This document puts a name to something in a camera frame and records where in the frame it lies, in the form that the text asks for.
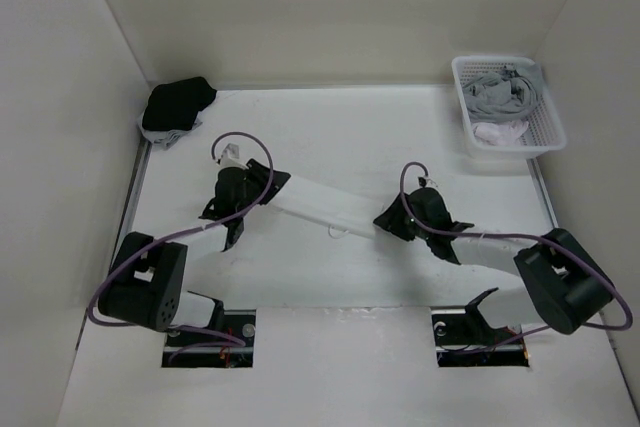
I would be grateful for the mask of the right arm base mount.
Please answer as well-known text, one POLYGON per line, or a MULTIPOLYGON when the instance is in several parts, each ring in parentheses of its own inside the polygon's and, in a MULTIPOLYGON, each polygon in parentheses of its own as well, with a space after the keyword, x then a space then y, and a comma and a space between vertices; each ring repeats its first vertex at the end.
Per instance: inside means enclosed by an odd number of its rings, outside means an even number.
POLYGON ((441 368, 528 367, 523 340, 496 347, 522 332, 520 327, 490 327, 479 311, 480 304, 497 288, 489 289, 465 306, 431 311, 436 361, 441 368))

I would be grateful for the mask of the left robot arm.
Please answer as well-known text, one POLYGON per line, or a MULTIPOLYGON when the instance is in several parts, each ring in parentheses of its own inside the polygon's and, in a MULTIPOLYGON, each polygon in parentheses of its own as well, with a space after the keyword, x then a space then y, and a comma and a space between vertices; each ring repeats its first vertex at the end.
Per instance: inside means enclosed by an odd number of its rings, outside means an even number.
POLYGON ((216 344, 224 320, 214 314, 214 299, 183 289, 186 267, 230 250, 244 232, 248 211, 268 204, 290 179, 254 159, 245 167, 221 168, 198 226, 159 239, 136 231, 125 236, 94 307, 127 326, 157 332, 186 325, 200 344, 216 344))

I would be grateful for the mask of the white tank top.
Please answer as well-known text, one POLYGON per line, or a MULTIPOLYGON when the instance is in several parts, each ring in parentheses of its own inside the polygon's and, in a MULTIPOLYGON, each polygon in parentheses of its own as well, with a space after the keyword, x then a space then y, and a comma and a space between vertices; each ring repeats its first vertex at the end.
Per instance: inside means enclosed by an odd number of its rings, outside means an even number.
POLYGON ((383 204, 299 176, 292 176, 268 202, 270 207, 303 220, 374 239, 374 219, 383 204))

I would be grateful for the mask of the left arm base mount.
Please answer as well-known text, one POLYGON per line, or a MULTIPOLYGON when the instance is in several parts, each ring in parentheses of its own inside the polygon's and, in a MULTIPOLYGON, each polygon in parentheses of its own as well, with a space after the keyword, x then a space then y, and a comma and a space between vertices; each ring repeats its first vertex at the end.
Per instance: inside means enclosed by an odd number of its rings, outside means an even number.
POLYGON ((165 340, 163 368, 242 369, 252 368, 256 340, 255 310, 225 310, 218 313, 206 330, 171 331, 165 340))

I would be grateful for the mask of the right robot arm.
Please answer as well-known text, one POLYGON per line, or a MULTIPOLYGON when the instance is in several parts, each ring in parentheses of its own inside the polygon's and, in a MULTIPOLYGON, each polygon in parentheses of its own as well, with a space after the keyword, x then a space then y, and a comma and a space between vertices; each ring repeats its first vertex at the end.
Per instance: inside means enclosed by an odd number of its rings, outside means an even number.
POLYGON ((508 236, 455 221, 431 187, 400 193, 373 220, 379 229, 407 242, 418 238, 439 259, 476 265, 520 277, 524 306, 558 333, 569 335, 614 300, 614 286, 576 238, 555 228, 542 236, 508 236))

